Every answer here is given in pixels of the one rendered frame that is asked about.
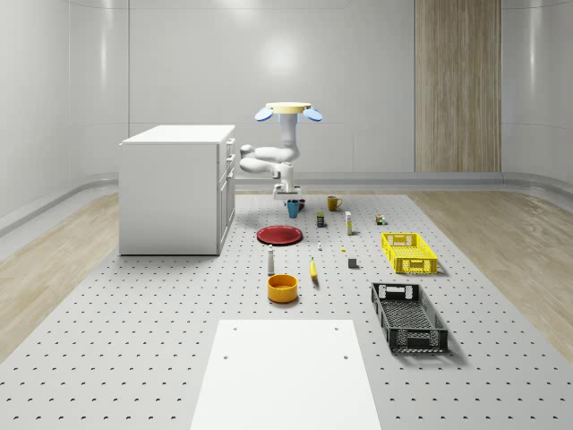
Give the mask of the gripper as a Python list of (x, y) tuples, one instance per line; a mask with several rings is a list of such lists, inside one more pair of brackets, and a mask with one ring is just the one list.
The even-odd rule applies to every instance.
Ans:
[(284, 184), (275, 184), (273, 189), (273, 199), (283, 202), (289, 200), (300, 200), (302, 195), (302, 189), (300, 186), (294, 186), (291, 191), (287, 190), (287, 186)]

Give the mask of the red plate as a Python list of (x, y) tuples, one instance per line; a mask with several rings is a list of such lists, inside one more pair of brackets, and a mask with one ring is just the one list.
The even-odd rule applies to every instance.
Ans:
[(295, 227), (268, 226), (257, 232), (257, 239), (267, 245), (293, 245), (303, 239), (303, 233)]

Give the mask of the yellow bowl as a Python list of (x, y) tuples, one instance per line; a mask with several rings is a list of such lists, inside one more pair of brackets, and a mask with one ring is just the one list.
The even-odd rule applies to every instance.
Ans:
[(288, 303), (298, 297), (297, 279), (288, 274), (275, 274), (268, 278), (268, 298), (276, 303)]

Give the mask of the white cabinet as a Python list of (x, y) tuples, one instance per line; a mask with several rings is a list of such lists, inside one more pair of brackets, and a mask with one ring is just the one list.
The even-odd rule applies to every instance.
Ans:
[(120, 144), (120, 254), (220, 254), (235, 213), (234, 131), (158, 125)]

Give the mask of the yellow basket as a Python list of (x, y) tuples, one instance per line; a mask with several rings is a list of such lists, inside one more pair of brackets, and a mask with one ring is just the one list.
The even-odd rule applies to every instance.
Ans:
[(417, 233), (382, 233), (381, 247), (396, 273), (437, 272), (437, 256)]

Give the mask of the white board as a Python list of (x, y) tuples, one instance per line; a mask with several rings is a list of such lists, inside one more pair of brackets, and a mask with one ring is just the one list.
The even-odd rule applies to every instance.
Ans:
[(381, 430), (350, 320), (222, 320), (191, 430)]

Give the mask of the dark grey basket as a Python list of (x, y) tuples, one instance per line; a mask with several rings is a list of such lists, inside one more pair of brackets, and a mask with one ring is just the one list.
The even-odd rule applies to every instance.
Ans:
[(373, 282), (371, 301), (389, 348), (398, 352), (443, 352), (448, 328), (416, 284)]

